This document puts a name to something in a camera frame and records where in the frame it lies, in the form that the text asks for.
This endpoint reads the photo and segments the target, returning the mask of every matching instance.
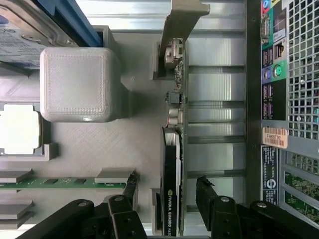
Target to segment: blue drive bracket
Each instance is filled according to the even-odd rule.
[[[62,17],[88,47],[102,47],[103,41],[75,0],[34,0],[53,20]]]

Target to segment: barcode sticker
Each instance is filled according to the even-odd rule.
[[[288,131],[284,128],[263,128],[263,144],[278,147],[288,147]]]

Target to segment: ventilation grille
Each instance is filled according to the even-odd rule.
[[[303,171],[319,175],[318,160],[304,157],[295,153],[288,153],[286,164],[292,165]]]
[[[318,140],[319,0],[289,4],[289,135]]]

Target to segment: white 3d printed part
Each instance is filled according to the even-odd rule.
[[[5,105],[0,111],[0,148],[5,154],[33,154],[40,147],[40,117],[30,105]]]
[[[121,113],[121,72],[107,48],[49,47],[40,57],[40,107],[51,122],[108,122]]]

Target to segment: ethernet port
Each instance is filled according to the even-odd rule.
[[[275,45],[275,60],[283,57],[284,51],[285,47],[283,46],[283,42],[279,42],[277,45]]]

